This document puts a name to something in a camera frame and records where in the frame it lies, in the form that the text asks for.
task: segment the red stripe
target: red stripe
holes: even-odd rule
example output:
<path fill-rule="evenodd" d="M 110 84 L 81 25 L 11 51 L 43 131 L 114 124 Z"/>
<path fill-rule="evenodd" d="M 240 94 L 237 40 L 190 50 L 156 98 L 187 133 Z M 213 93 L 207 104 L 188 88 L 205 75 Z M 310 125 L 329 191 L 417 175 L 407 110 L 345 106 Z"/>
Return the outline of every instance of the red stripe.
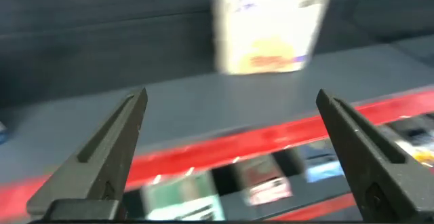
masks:
<path fill-rule="evenodd" d="M 434 90 L 418 92 L 363 105 L 357 109 L 374 124 L 383 124 L 402 116 L 415 116 L 434 111 Z M 320 116 L 301 119 L 233 136 L 203 141 L 190 146 L 135 157 L 127 189 L 152 181 L 158 174 L 168 178 L 184 174 L 191 167 L 208 170 L 263 155 L 287 147 L 317 141 L 327 136 Z M 23 217 L 26 201 L 43 184 L 47 176 L 0 186 L 0 221 Z"/>
<path fill-rule="evenodd" d="M 331 200 L 322 201 L 317 204 L 312 204 L 298 210 L 281 214 L 277 217 L 273 217 L 270 220 L 273 221 L 306 221 L 314 219 L 325 214 L 330 214 L 345 208 L 355 205 L 353 194 L 347 193 L 342 196 L 332 198 Z"/>

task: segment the gray wall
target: gray wall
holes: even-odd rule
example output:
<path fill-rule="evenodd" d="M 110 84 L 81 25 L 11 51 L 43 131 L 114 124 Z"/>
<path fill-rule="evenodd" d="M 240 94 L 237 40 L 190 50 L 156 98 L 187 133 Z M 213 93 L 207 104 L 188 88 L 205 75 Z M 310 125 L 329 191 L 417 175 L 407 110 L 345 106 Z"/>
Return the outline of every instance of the gray wall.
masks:
<path fill-rule="evenodd" d="M 431 33 L 434 0 L 332 0 L 317 53 Z M 0 0 L 0 107 L 214 70 L 210 0 Z"/>

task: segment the shelf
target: shelf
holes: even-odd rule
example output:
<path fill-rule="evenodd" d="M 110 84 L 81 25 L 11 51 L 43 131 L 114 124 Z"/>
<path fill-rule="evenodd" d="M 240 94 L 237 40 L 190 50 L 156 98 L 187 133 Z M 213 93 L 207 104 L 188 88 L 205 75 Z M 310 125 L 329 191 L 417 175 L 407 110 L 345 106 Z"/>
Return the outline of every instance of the shelf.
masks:
<path fill-rule="evenodd" d="M 425 90 L 358 106 L 372 123 L 383 124 L 402 117 L 434 111 L 434 91 Z M 158 174 L 161 179 L 194 171 L 209 170 L 236 160 L 272 153 L 317 141 L 327 136 L 321 118 L 305 119 L 235 135 L 203 141 L 195 145 L 137 156 L 132 164 L 126 189 L 135 189 L 151 182 Z M 25 203 L 43 184 L 46 176 L 0 187 L 0 219 L 25 215 Z"/>

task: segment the box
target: box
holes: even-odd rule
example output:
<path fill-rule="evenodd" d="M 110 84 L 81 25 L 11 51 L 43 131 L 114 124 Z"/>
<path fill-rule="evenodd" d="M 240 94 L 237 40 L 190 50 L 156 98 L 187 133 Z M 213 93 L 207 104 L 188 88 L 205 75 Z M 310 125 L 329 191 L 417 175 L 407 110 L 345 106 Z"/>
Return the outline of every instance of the box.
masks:
<path fill-rule="evenodd" d="M 290 182 L 271 155 L 262 155 L 234 165 L 249 205 L 266 204 L 292 196 Z"/>
<path fill-rule="evenodd" d="M 297 150 L 304 159 L 304 174 L 309 183 L 333 176 L 344 176 L 330 139 L 302 145 Z"/>
<path fill-rule="evenodd" d="M 395 133 L 394 141 L 405 152 L 424 166 L 434 166 L 434 119 L 430 115 L 391 122 L 382 127 L 382 132 L 391 138 Z"/>
<path fill-rule="evenodd" d="M 214 0 L 218 69 L 227 74 L 302 69 L 329 1 Z"/>
<path fill-rule="evenodd" d="M 209 172 L 200 172 L 142 188 L 147 219 L 223 221 L 223 209 Z"/>

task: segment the product package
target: product package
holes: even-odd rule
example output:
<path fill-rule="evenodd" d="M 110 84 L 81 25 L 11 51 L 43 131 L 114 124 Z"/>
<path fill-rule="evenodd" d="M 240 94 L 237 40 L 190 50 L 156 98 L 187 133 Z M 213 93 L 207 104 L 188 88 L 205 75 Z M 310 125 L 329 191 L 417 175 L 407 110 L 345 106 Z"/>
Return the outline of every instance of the product package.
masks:
<path fill-rule="evenodd" d="M 297 71 L 311 57 L 330 0 L 214 0 L 218 69 Z"/>
<path fill-rule="evenodd" d="M 209 172 L 148 185 L 142 188 L 142 195 L 149 220 L 224 220 L 220 198 Z"/>
<path fill-rule="evenodd" d="M 333 176 L 344 176 L 330 139 L 299 146 L 298 152 L 304 159 L 304 173 L 309 183 Z"/>
<path fill-rule="evenodd" d="M 422 165 L 434 166 L 434 119 L 429 115 L 401 119 L 380 130 Z"/>
<path fill-rule="evenodd" d="M 234 165 L 246 202 L 266 204 L 292 196 L 290 182 L 271 155 L 263 155 Z"/>

